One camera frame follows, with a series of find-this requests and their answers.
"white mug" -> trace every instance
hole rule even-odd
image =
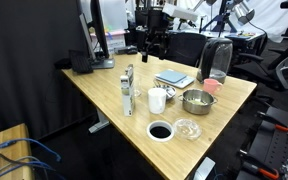
[[[166,103],[166,91],[162,88],[151,88],[148,90],[148,106],[153,114],[164,112]]]

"computer monitor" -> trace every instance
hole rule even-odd
[[[89,34],[89,30],[87,27],[87,22],[85,15],[82,13],[80,15],[80,21],[82,24],[83,32],[86,38],[86,42],[90,51],[90,62],[93,69],[107,69],[113,68],[115,65],[114,59],[109,58],[109,51],[105,37],[104,24],[102,20],[102,14],[100,9],[99,0],[91,0],[90,3],[91,14],[92,14],[92,26],[95,29],[95,35],[98,40],[98,44],[100,45],[100,49],[102,52],[94,52],[94,48],[92,46],[92,40]]]

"cable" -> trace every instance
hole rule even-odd
[[[94,46],[94,48],[93,48],[94,51],[96,50],[97,45],[98,45],[98,41],[96,42],[96,44],[95,44],[95,46]]]
[[[264,38],[264,40],[263,40],[263,43],[262,43],[262,45],[261,45],[261,48],[260,48],[259,52],[256,53],[257,55],[261,55],[262,52],[264,51],[265,47],[266,47],[266,44],[267,44],[267,40],[268,40],[267,32],[266,32],[264,29],[255,26],[253,23],[251,23],[251,20],[248,19],[247,17],[246,17],[246,19],[247,19],[248,23],[250,23],[250,25],[252,25],[252,26],[255,27],[256,29],[259,29],[259,30],[263,31],[264,34],[265,34],[265,38]]]
[[[213,180],[218,180],[218,177],[219,177],[219,176],[224,176],[224,174],[217,174],[217,171],[216,171],[216,167],[215,167],[215,166],[213,167],[213,169],[214,169],[214,173],[215,173],[215,177],[213,178]]]
[[[12,168],[11,170],[8,170],[8,171],[0,174],[0,177],[1,177],[2,175],[5,175],[5,174],[11,172],[11,171],[14,170],[14,169],[19,168],[19,167],[29,166],[29,167],[36,167],[36,168],[46,169],[46,170],[49,170],[50,172],[55,172],[59,177],[61,177],[62,179],[65,179],[60,173],[58,173],[58,172],[55,171],[54,169],[50,169],[50,168],[47,168],[47,167],[43,166],[43,164],[37,165],[37,164],[34,164],[34,163],[24,163],[24,162],[14,161],[14,160],[11,160],[11,159],[7,158],[6,156],[4,156],[4,155],[1,154],[1,153],[0,153],[0,157],[1,157],[2,159],[4,159],[5,161],[8,161],[8,162],[10,162],[10,163],[19,165],[19,166],[16,166],[16,167]]]
[[[24,159],[33,159],[33,160],[35,160],[35,161],[37,161],[37,162],[41,162],[39,159],[37,159],[37,158],[34,157],[34,156],[21,157],[21,158],[19,158],[19,159],[16,159],[15,161],[19,162],[19,161],[24,160]],[[11,166],[11,165],[12,165],[12,163],[9,163],[9,164],[1,167],[1,168],[0,168],[0,171],[4,170],[5,168],[7,168],[7,167],[9,167],[9,166]],[[45,173],[45,177],[48,179],[48,175],[47,175],[46,169],[44,169],[44,173]]]
[[[42,144],[42,143],[40,143],[40,142],[38,142],[38,141],[36,141],[34,139],[30,139],[30,138],[18,138],[18,139],[12,139],[12,140],[6,141],[6,142],[0,144],[0,149],[8,147],[8,146],[10,146],[12,144],[15,144],[17,141],[29,141],[29,142],[37,143],[38,145],[42,146],[48,152],[54,154],[56,156],[56,161],[57,162],[61,161],[61,156],[59,154],[57,154],[56,152],[54,152],[50,148],[46,147],[44,144]]]

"black curtain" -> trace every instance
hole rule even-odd
[[[54,63],[85,50],[75,0],[0,0],[0,131],[26,123],[38,139],[89,113]]]

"table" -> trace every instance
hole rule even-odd
[[[148,62],[141,61],[142,56],[115,55],[113,69],[94,70],[92,74],[77,74],[72,70],[63,70],[76,87],[108,118],[110,123],[146,158],[146,160],[165,179],[185,179],[202,160],[204,154],[225,128],[237,110],[255,89],[256,84],[233,77],[227,77],[224,87],[216,98],[208,115],[194,115],[182,108],[178,95],[189,88],[202,88],[195,81],[184,89],[178,89],[177,95],[166,104],[162,114],[149,112],[147,91],[154,86],[154,74],[173,69],[195,77],[197,68],[149,56]],[[120,76],[125,68],[133,64],[135,77],[141,78],[142,94],[135,98],[133,116],[123,114]],[[189,118],[199,124],[203,130],[196,141],[174,136],[167,142],[156,142],[146,134],[146,127],[155,120],[165,120],[173,124],[177,118]]]
[[[26,125],[19,124],[10,129],[1,131],[0,143],[3,143],[11,139],[27,138],[27,137],[28,137],[28,131],[27,131]],[[31,150],[30,150],[30,146],[28,142],[19,141],[9,147],[0,149],[0,153],[2,153],[3,155],[5,155],[6,157],[12,160],[16,160],[20,157],[31,155]],[[8,162],[0,158],[0,167],[3,167],[6,164],[8,164]],[[33,177],[34,176],[33,176],[33,172],[31,168],[28,166],[23,166],[21,168],[18,168],[0,177],[0,180],[4,180],[4,179],[5,180],[9,180],[9,179],[29,180],[29,179],[33,179]]]

